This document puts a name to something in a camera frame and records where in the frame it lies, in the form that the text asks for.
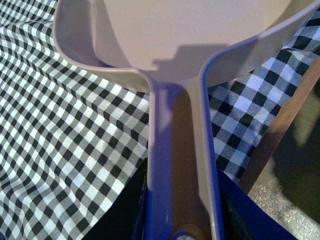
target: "checkered tablecloth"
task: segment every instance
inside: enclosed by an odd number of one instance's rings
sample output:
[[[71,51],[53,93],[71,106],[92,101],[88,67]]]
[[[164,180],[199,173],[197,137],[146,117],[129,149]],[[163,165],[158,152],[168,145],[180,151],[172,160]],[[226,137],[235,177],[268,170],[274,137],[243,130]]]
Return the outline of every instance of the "checkered tablecloth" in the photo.
[[[64,60],[55,0],[0,2],[0,229],[81,239],[147,157],[149,95]],[[254,71],[209,88],[217,165],[236,183],[320,55],[320,11]]]

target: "wooden edge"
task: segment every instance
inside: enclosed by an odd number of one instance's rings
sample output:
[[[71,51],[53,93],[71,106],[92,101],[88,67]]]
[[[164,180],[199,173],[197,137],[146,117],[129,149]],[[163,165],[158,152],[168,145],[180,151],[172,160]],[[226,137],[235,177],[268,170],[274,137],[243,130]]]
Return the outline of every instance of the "wooden edge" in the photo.
[[[303,75],[293,96],[283,105],[252,153],[248,165],[240,179],[239,187],[246,194],[257,181],[260,173],[276,150],[280,140],[296,117],[299,109],[320,77],[320,56],[316,58]]]

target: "pan handle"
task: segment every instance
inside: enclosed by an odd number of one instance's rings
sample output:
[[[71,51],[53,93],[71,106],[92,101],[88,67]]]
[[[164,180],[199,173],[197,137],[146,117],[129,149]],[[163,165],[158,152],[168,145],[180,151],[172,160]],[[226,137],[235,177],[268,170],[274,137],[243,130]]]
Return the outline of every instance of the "pan handle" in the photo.
[[[205,81],[151,79],[145,240],[223,239]]]

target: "tablecloth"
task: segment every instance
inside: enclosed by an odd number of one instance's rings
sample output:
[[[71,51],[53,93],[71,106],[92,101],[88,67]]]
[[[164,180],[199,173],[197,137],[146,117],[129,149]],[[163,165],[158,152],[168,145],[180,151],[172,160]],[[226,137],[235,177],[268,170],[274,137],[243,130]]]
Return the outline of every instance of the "tablecloth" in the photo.
[[[81,239],[147,158],[149,95],[64,60],[55,0],[0,2],[0,229]],[[208,89],[215,157],[234,182],[320,55],[318,10],[274,57]]]

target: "white frying pan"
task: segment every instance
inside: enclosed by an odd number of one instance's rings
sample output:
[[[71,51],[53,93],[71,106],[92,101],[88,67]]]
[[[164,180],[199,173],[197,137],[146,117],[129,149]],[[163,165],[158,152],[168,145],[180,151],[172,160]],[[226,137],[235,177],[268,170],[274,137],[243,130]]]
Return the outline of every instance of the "white frying pan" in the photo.
[[[260,66],[320,0],[59,0],[70,63],[150,92],[145,239],[224,238],[207,86]]]

